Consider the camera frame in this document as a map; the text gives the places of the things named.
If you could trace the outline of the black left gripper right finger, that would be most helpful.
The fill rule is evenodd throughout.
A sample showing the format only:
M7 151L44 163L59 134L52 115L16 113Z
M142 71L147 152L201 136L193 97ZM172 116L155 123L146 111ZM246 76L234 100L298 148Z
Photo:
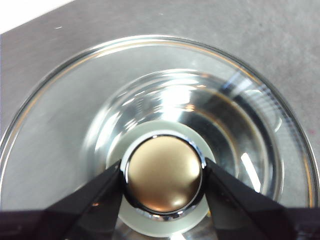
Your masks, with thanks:
M318 240L319 208L285 207L205 160L205 196L220 240Z

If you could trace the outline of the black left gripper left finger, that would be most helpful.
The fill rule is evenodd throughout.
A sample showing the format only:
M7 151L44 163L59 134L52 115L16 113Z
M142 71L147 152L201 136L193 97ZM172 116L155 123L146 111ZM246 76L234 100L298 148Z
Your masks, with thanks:
M1 211L2 240L110 240L123 197L117 161L45 209Z

